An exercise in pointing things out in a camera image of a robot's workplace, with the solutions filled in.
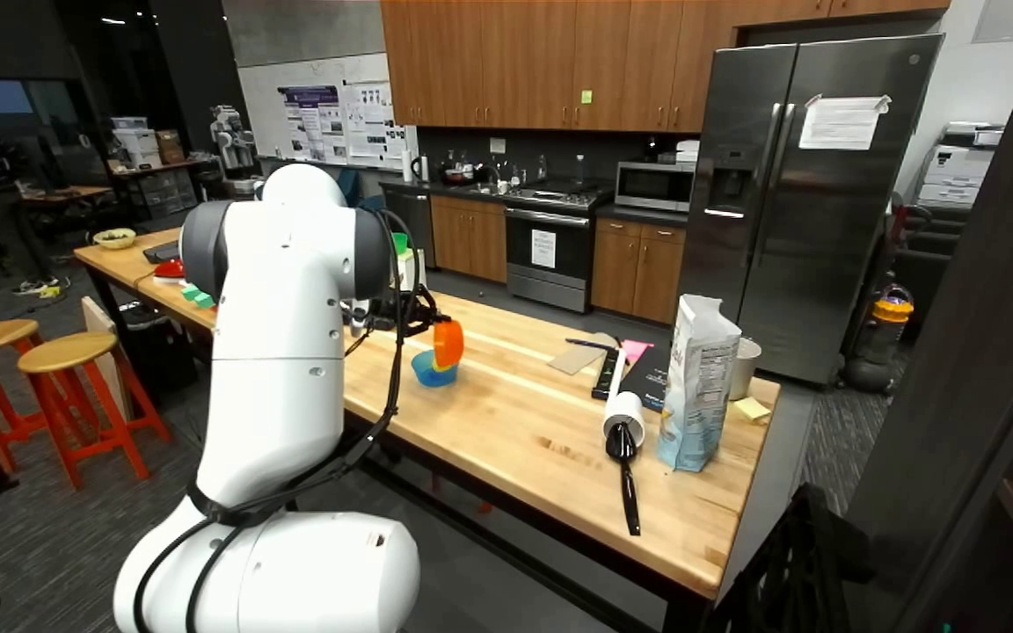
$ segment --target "stainless steel refrigerator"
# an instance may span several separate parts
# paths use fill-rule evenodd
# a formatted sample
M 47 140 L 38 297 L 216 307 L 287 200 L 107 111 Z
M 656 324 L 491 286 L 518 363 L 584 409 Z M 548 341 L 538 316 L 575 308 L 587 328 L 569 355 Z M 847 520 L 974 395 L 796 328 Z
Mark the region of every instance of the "stainless steel refrigerator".
M 719 48 L 677 293 L 764 344 L 758 370 L 834 384 L 940 35 Z

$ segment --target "floor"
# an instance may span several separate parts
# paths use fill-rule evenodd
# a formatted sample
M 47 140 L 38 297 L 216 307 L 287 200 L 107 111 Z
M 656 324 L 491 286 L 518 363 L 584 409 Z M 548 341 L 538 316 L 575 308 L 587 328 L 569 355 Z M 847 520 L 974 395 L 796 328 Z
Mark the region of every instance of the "floor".
M 45 336 L 78 331 L 80 296 L 91 293 L 67 248 L 57 248 L 52 259 L 58 273 L 69 279 L 69 288 L 52 301 L 18 297 L 0 286 L 0 316 L 36 316 Z M 461 279 L 439 273 L 432 286 L 441 293 L 479 296 L 507 308 L 575 324 L 584 331 L 608 331 L 643 341 L 669 336 L 664 328 L 631 324 L 608 313 L 567 316 Z M 186 386 L 160 399 L 160 415 L 175 427 L 175 446 L 160 446 L 154 440 L 140 443 L 148 464 L 154 467 L 154 477 L 140 484 L 128 480 L 128 472 L 120 460 L 98 460 L 85 472 L 85 493 L 69 493 L 52 467 L 45 443 L 29 443 L 22 451 L 22 484 L 0 495 L 0 630 L 111 630 L 107 587 L 121 552 L 148 525 L 169 513 L 195 467 L 194 391 Z M 820 480 L 834 505 L 844 509 L 879 423 L 879 396 L 852 391 L 822 395 L 786 384 L 777 409 L 777 426 L 790 427 L 784 431 L 784 453 L 796 460 L 786 472 L 796 467 L 799 477 Z M 424 480 L 424 475 L 410 464 L 399 464 L 399 475 Z M 474 498 L 467 493 L 441 484 L 439 498 L 474 518 Z M 509 561 L 497 560 L 461 532 L 439 525 L 432 513 L 410 505 L 403 495 L 377 484 L 366 475 L 349 475 L 303 502 L 388 509 L 413 532 L 420 592 L 409 630 L 608 630 L 546 582 L 518 573 Z M 507 513 L 488 513 L 484 525 L 643 623 L 662 623 L 664 600 L 643 587 L 600 569 L 574 549 L 548 542 Z

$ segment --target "upper cabinet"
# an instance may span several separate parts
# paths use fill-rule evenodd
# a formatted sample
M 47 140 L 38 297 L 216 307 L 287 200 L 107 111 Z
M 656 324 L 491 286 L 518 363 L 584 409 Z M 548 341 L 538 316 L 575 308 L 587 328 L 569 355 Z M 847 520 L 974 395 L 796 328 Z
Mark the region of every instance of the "upper cabinet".
M 393 114 L 413 125 L 695 134 L 738 27 L 946 0 L 379 0 Z

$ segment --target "oven door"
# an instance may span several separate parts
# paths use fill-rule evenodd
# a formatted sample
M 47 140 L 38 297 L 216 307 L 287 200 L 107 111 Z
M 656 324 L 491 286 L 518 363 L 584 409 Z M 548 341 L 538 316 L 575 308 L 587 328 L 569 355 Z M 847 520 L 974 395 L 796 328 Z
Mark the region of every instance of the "oven door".
M 592 218 L 567 209 L 507 206 L 507 262 L 587 279 Z
M 584 313 L 592 215 L 507 206 L 507 293 Z

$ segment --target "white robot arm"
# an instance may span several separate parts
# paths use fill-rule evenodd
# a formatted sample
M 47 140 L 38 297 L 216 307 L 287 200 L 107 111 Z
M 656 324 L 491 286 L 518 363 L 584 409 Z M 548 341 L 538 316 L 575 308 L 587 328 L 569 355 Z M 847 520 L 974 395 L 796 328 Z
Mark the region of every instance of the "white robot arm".
M 114 627 L 399 630 L 418 587 L 403 525 L 280 509 L 240 532 L 215 513 L 283 488 L 338 446 L 342 301 L 389 281 L 389 235 L 371 215 L 349 209 L 334 180 L 308 166 L 278 167 L 263 200 L 230 205 L 221 218 L 228 273 L 195 484 L 125 556 Z

